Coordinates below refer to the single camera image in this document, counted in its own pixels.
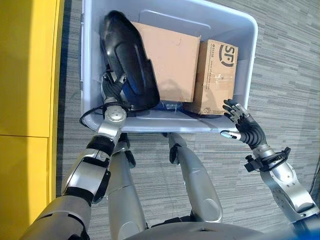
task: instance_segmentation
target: yellow panel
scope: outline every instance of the yellow panel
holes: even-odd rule
[[[0,136],[1,239],[16,240],[47,205],[44,137]]]
[[[57,2],[0,1],[0,135],[49,137]]]
[[[57,158],[57,128],[58,128],[58,99],[60,53],[62,39],[62,23],[64,16],[64,1],[58,0],[55,8],[54,42],[52,53],[52,76],[50,98],[50,132],[48,139],[48,201],[56,197],[56,158]]]

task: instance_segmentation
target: cardboard box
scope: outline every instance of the cardboard box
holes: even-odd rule
[[[234,94],[237,58],[236,46],[214,40],[201,43],[193,102],[183,108],[200,115],[223,115],[224,100]]]
[[[194,99],[200,37],[137,22],[146,55],[152,61],[160,99],[192,102]]]

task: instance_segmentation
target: plastic storage bin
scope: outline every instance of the plastic storage bin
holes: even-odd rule
[[[123,12],[135,22],[168,29],[201,41],[213,39],[238,47],[233,99],[248,105],[258,26],[243,12],[205,0],[83,0],[81,18],[81,113],[103,104],[100,90],[105,62],[100,48],[99,29],[112,10]],[[93,130],[102,115],[91,114],[84,122]],[[224,116],[210,118],[180,111],[149,110],[128,117],[124,132],[212,132],[234,130]]]

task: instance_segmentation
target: floor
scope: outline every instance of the floor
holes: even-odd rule
[[[288,162],[309,190],[320,153],[320,10],[318,0],[214,0],[252,15],[258,41],[249,112],[277,151],[292,148]],[[61,181],[93,132],[79,124],[79,30],[81,0],[65,0],[59,90],[57,193]],[[268,232],[289,224],[258,172],[244,164],[249,148],[218,134],[183,134],[216,187],[223,222]],[[168,140],[159,133],[130,133],[137,165],[132,177],[149,226],[188,215],[191,206],[180,168],[169,163]],[[110,239],[108,201],[92,207],[88,233]]]

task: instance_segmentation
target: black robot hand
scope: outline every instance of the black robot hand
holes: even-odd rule
[[[222,136],[240,140],[251,149],[267,144],[264,131],[240,103],[232,99],[224,100],[224,103],[223,108],[228,111],[224,115],[235,123],[239,132],[223,130],[220,132]]]

